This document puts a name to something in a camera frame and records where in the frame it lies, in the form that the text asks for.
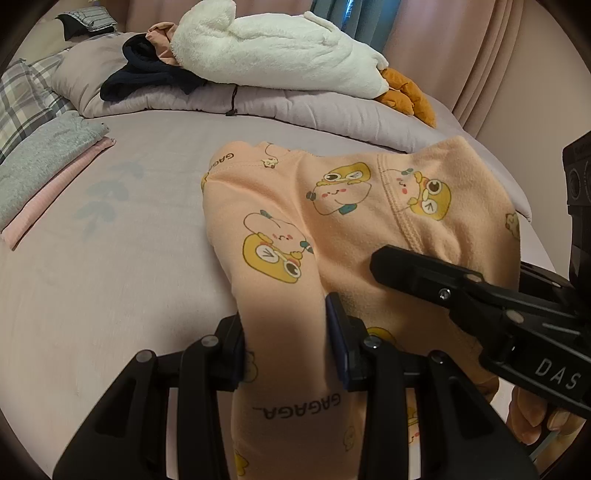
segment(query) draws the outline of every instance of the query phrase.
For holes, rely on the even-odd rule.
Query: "wall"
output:
[[[525,0],[513,56],[477,139],[524,189],[532,225],[562,275],[571,235],[562,149],[589,130],[591,73],[554,18]]]

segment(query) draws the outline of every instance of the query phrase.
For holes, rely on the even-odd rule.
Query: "cartoon character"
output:
[[[316,183],[316,186],[321,187],[322,185],[334,185],[343,182],[347,182],[347,185],[353,185],[362,181],[368,181],[370,178],[371,172],[369,171],[369,167],[363,162],[357,162],[331,170],[324,175],[324,180]]]
[[[250,463],[237,450],[234,450],[234,462],[236,463],[236,473],[238,476],[245,476],[246,468]]]
[[[343,445],[345,446],[345,452],[348,452],[355,446],[355,428],[353,426],[350,426],[345,432]]]
[[[265,210],[248,214],[244,226],[252,232],[242,245],[246,263],[276,280],[296,283],[301,277],[303,252],[314,253],[304,234]]]
[[[434,220],[442,220],[447,215],[452,202],[452,191],[446,183],[423,177],[421,172],[413,168],[389,168],[387,171],[398,172],[398,196],[406,204],[404,209],[410,208],[413,213]]]
[[[279,163],[279,160],[276,158],[263,158],[261,161],[265,168],[275,168],[275,165]]]
[[[254,352],[246,351],[244,357],[244,378],[242,379],[243,382],[251,383],[256,380],[258,377],[258,367],[255,363],[255,354]]]
[[[394,345],[401,352],[404,352],[405,351],[396,342],[396,339],[394,338],[394,335],[392,335],[392,333],[390,333],[389,331],[387,331],[385,328],[381,328],[381,327],[370,327],[370,328],[368,328],[368,334],[369,335],[376,336],[378,338],[381,338],[384,342],[391,343],[392,345]]]
[[[505,228],[511,232],[513,238],[519,240],[521,234],[519,232],[519,218],[517,213],[507,213],[505,217]]]
[[[419,185],[419,195],[418,198],[413,197],[408,201],[410,209],[417,215],[434,220],[443,219],[452,202],[452,192],[447,184],[441,180],[423,177],[419,171],[414,173],[414,178]]]
[[[414,407],[407,407],[407,419],[408,419],[408,444],[410,445],[420,435],[418,430],[418,414],[417,409]]]
[[[339,212],[341,215],[353,212],[363,202],[371,190],[371,172],[363,162],[335,168],[316,183],[316,187],[306,194],[321,215]]]

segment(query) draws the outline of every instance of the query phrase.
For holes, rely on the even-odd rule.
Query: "navy blue clothing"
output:
[[[193,72],[160,60],[143,33],[123,44],[123,55],[128,64],[100,87],[100,98],[106,102],[119,102],[142,87],[158,85],[179,87],[188,95],[206,82]]]

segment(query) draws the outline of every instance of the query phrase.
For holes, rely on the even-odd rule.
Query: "finger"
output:
[[[532,443],[537,442],[542,433],[542,427],[540,425],[532,427],[521,413],[521,410],[519,410],[517,405],[515,405],[513,402],[511,402],[511,406],[509,408],[507,424],[517,439],[526,445],[531,445]]]
[[[579,430],[583,426],[583,423],[585,423],[585,419],[582,419],[581,417],[578,417],[578,416],[571,413],[571,414],[569,414],[568,420],[565,422],[563,427],[560,429],[560,434],[561,435],[571,435],[574,432],[576,432],[577,430]]]
[[[555,432],[556,430],[562,430],[567,420],[569,419],[570,413],[563,408],[557,408],[548,419],[548,430]]]
[[[546,410],[548,409],[548,402],[546,400],[523,388],[518,388],[517,404],[522,415],[532,427],[542,424],[546,416]]]

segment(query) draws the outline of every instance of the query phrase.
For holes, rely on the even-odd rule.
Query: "printed leaf pattern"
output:
[[[129,200],[129,190],[124,183],[125,177],[141,179],[144,177],[144,168],[136,162],[121,162],[113,165],[110,170],[118,172],[117,178],[101,180],[86,189],[89,196],[98,200],[90,200],[80,207],[74,214],[77,220],[87,220],[82,230],[84,240],[90,238],[97,230],[99,224],[112,223],[117,218],[117,212],[112,202],[126,202]]]

